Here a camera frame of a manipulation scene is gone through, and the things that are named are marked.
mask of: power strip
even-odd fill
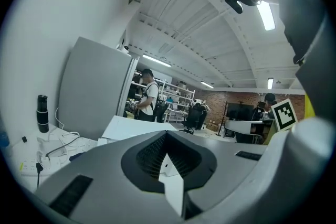
[[[36,159],[24,159],[21,162],[19,171],[23,176],[37,176]],[[61,169],[61,164],[58,159],[48,158],[42,160],[43,171],[41,171],[40,176],[49,176]]]

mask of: monitor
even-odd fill
[[[240,121],[251,121],[253,114],[253,105],[229,103],[226,116],[230,119]]]

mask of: dark shirt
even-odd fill
[[[295,52],[295,64],[309,49],[325,11],[322,0],[279,0],[279,15],[285,25],[285,36]]]

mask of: fluorescent tube light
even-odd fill
[[[268,87],[267,87],[268,90],[272,89],[272,87],[273,87],[273,81],[274,81],[273,78],[269,78],[268,79]]]
[[[154,58],[152,58],[152,57],[150,57],[150,56],[148,56],[148,55],[146,55],[146,54],[144,54],[142,57],[143,57],[143,58],[146,58],[146,59],[149,59],[149,60],[152,60],[152,61],[154,61],[154,62],[158,62],[158,63],[160,63],[160,64],[162,64],[162,65],[164,65],[164,66],[166,66],[166,67],[171,67],[171,65],[169,65],[168,63],[165,63],[165,62],[156,60],[156,59],[154,59]]]
[[[214,87],[212,87],[210,84],[205,83],[204,81],[202,81],[201,84],[206,85],[206,86],[208,86],[209,88],[212,88],[212,89],[214,88]]]
[[[263,19],[265,30],[275,29],[273,14],[271,8],[267,2],[261,1],[260,5],[257,5],[261,18]]]

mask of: black stand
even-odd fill
[[[227,107],[227,101],[225,102],[225,108],[224,108],[224,113],[223,113],[223,117],[222,117],[222,122],[220,123],[221,125],[219,127],[218,134],[216,134],[217,136],[221,136],[219,133],[221,132],[221,129],[222,129],[222,126],[223,126],[223,121],[224,121],[224,117],[225,117],[226,107]]]

